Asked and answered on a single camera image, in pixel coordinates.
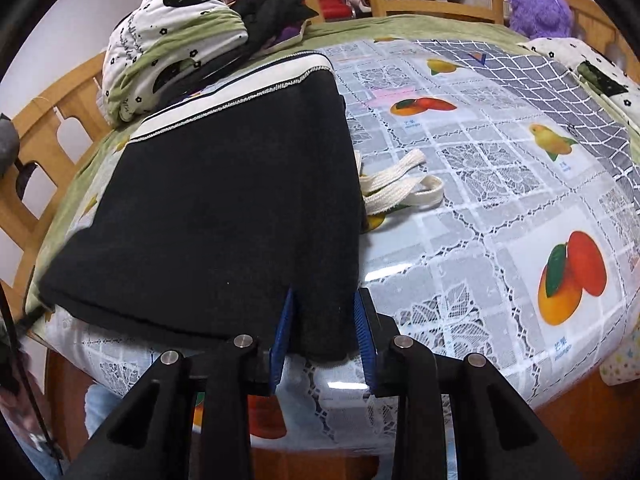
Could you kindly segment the black sweatpants with white stripe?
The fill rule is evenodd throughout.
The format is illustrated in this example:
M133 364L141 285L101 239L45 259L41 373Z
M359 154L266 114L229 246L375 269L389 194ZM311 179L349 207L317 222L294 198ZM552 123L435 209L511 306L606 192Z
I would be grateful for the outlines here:
M303 51L146 118L38 278L44 304L181 348L355 345L364 198L330 60Z

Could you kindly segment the star print white cloth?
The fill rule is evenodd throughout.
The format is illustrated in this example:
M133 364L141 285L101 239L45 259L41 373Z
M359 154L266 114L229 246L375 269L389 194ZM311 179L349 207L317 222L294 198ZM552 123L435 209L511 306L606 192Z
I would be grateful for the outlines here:
M640 378L640 326L625 337L620 346L600 365L600 376L608 386L634 382Z

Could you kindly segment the fruit print lace tablecloth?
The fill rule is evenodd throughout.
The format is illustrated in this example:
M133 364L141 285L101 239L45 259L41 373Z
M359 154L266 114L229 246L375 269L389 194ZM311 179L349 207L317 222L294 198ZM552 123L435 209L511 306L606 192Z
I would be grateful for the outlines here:
M323 49L365 174L413 150L433 209L360 240L360 280L401 333L484 354L533 408L590 374L639 315L639 202L561 126L418 40Z

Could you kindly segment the green bed sheet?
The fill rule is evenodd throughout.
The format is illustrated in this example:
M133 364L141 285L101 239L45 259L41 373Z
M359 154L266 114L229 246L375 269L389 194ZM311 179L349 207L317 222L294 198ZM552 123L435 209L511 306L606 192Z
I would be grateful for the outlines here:
M495 26L489 24L460 22L420 15L395 15L390 18L368 18L367 20L358 20L352 23L341 22L314 25L306 30L304 38L299 44L272 55L248 61L230 76L209 84L202 90L188 94L184 98L178 99L174 104L161 107L159 110L155 107L149 113L140 115L131 122L124 122L114 126L113 130L105 137L94 153L91 162L76 174L74 183L78 188L81 188L81 194L78 196L66 196L62 204L58 206L58 211L38 252L34 274L32 274L32 279L27 289L25 311L32 312L37 309L43 309L50 315L66 314L75 320L87 323L75 318L61 307L44 304L38 295L37 281L43 271L47 269L55 253L73 232L76 232L81 227L82 222L89 217L90 211L96 206L96 201L111 177L116 162L122 156L122 150L134 129L146 118L186 99L212 91L223 82L242 75L249 70L254 70L258 66L298 52L316 51L323 54L323 49L326 47L358 40L446 39L496 44L492 40L492 35L495 32ZM512 53L532 52L521 47L520 43L520 38L512 37L506 47L496 45ZM369 207L360 240L363 235L377 229L386 217L395 211L411 207L433 209L438 207L444 200L445 193L442 180L431 174L422 177L417 177L413 174L413 169L424 163L425 158L422 152L413 150L402 156L400 161L395 162L392 166L374 174L365 174L362 170L361 155L356 148L354 150L361 191Z

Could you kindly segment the grey checked cloth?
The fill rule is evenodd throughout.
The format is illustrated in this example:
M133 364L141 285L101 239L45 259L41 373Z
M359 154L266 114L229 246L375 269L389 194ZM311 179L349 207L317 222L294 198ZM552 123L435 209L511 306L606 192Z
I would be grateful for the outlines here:
M639 165L631 156L627 125L567 68L533 52L512 53L488 42L419 39L416 43L485 76L545 114L638 203Z

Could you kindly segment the floral white pillow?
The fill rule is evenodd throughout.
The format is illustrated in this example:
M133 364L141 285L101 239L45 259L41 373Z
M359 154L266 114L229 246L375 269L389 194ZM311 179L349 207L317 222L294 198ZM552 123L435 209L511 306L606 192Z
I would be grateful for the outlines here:
M577 38L537 38L520 46L561 63L639 132L639 84L603 54Z

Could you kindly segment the folded floral white green quilt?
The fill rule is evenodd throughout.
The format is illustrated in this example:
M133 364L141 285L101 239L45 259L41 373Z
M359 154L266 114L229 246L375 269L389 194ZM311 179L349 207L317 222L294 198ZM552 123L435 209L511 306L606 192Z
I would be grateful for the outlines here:
M246 44L224 0L142 0L114 28L102 66L102 113L112 126L149 113L170 86Z

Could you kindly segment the purple plush toy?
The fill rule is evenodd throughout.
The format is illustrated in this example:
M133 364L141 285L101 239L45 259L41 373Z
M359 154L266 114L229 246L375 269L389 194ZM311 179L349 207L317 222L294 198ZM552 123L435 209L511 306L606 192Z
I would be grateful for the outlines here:
M506 0L510 29L529 39L566 38L574 18L565 0Z

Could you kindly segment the black clothes pile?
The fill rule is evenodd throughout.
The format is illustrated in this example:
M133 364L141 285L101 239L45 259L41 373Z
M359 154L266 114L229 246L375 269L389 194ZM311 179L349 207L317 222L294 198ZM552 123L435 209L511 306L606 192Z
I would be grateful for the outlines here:
M231 9L240 14L248 33L247 40L171 84L160 95L160 104L156 107L158 110L230 76L287 27L301 25L319 15L306 5L306 0L235 0Z

